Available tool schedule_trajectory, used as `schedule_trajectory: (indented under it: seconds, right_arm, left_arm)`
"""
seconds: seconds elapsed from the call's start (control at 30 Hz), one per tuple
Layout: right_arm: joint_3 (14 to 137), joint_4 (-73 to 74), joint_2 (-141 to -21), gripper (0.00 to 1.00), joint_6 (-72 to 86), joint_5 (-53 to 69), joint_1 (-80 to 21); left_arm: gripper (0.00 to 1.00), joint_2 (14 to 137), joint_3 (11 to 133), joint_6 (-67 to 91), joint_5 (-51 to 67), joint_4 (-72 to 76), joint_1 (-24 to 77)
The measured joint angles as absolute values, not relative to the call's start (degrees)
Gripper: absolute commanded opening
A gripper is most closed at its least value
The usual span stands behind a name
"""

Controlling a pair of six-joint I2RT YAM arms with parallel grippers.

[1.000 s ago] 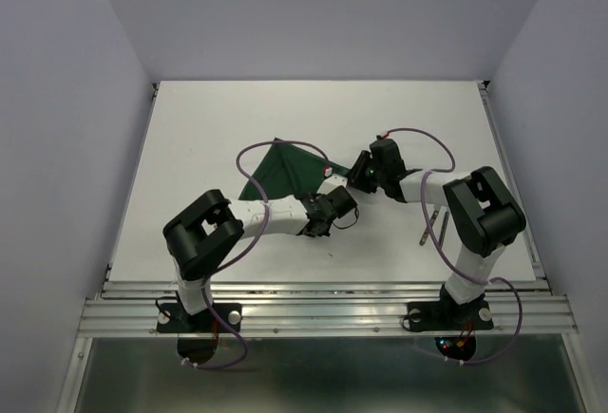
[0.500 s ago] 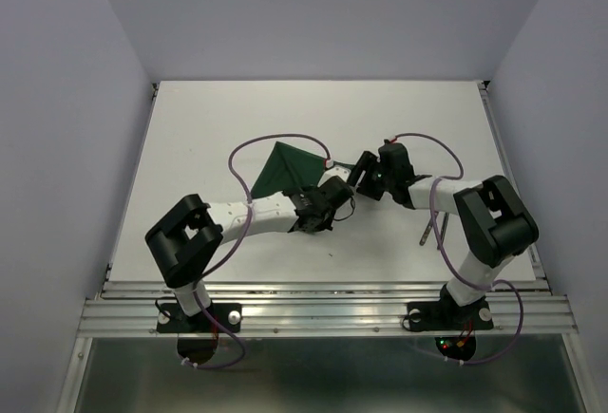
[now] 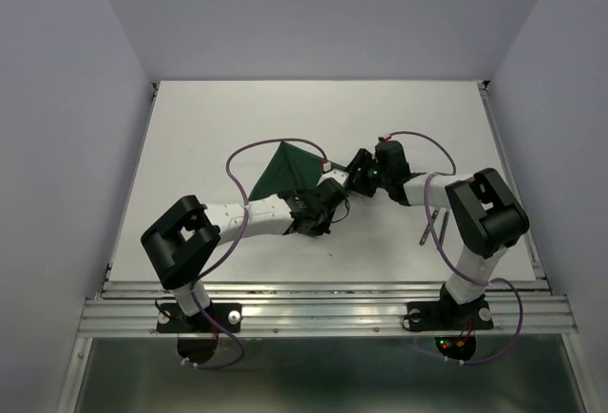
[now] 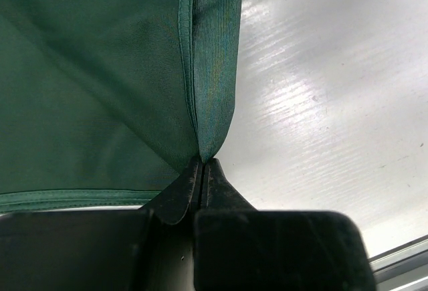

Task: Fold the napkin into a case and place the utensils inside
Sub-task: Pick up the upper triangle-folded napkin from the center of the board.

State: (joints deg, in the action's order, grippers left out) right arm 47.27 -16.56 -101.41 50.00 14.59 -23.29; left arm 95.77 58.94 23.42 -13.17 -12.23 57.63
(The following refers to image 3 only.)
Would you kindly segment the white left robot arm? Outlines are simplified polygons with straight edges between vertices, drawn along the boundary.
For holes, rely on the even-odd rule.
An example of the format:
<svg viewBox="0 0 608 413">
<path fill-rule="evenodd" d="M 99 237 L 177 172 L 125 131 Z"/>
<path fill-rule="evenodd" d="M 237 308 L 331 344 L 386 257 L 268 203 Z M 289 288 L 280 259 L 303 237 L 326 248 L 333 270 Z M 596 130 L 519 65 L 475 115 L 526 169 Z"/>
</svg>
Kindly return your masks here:
<svg viewBox="0 0 608 413">
<path fill-rule="evenodd" d="M 243 238 L 261 235 L 327 234 L 336 208 L 348 198 L 349 175 L 333 169 L 311 189 L 273 194 L 247 204 L 209 204 L 196 196 L 180 198 L 141 236 L 162 287 L 180 307 L 189 330 L 205 329 L 211 299 L 198 276 L 216 247 L 232 253 Z"/>
</svg>

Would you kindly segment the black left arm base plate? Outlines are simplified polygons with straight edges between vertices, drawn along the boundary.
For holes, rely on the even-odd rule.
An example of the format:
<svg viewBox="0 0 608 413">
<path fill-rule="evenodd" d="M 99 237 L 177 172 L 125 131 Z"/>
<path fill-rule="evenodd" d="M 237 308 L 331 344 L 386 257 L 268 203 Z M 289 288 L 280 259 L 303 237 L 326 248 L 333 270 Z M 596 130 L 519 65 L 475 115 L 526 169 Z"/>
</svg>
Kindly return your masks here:
<svg viewBox="0 0 608 413">
<path fill-rule="evenodd" d="M 156 332 L 158 333 L 211 333 L 217 329 L 195 309 L 193 316 L 187 316 L 176 299 L 162 297 L 155 300 L 154 305 L 158 312 Z M 206 309 L 207 314 L 223 328 L 232 333 L 239 333 L 242 320 L 242 306 L 240 303 L 214 303 Z"/>
</svg>

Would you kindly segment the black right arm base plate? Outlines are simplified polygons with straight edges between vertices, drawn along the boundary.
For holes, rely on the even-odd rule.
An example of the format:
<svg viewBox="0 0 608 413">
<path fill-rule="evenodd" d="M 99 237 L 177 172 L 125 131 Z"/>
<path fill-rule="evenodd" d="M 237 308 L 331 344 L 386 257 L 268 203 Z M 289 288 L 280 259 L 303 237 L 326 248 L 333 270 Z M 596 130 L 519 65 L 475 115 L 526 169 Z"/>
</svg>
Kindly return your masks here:
<svg viewBox="0 0 608 413">
<path fill-rule="evenodd" d="M 494 329 L 492 313 L 484 294 L 470 302 L 458 304 L 442 287 L 437 300 L 407 302 L 406 308 L 401 326 L 412 332 L 456 331 L 469 327 L 473 330 Z"/>
</svg>

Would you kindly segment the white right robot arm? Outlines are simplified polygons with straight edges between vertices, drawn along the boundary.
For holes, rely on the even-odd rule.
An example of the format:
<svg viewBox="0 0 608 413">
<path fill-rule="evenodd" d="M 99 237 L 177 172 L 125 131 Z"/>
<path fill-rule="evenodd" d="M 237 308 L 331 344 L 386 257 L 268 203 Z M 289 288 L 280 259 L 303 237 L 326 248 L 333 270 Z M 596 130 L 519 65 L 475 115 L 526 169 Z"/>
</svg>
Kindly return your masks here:
<svg viewBox="0 0 608 413">
<path fill-rule="evenodd" d="M 463 249 L 457 263 L 444 259 L 451 270 L 448 298 L 437 305 L 438 319 L 449 328 L 470 318 L 469 304 L 485 294 L 499 260 L 529 230 L 527 213 L 493 168 L 469 175 L 414 172 L 399 141 L 381 140 L 373 152 L 360 149 L 346 173 L 349 191 L 371 197 L 382 189 L 402 206 L 453 215 Z"/>
</svg>

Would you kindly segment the dark green cloth napkin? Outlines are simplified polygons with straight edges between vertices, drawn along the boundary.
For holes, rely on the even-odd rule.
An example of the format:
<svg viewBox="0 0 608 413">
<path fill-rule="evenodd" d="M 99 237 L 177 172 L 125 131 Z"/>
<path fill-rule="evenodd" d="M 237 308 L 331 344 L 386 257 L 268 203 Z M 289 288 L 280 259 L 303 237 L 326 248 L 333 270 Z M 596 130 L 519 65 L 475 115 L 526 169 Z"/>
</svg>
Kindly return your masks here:
<svg viewBox="0 0 608 413">
<path fill-rule="evenodd" d="M 290 190 L 314 188 L 322 175 L 323 158 L 281 142 L 249 194 L 260 200 Z"/>
</svg>

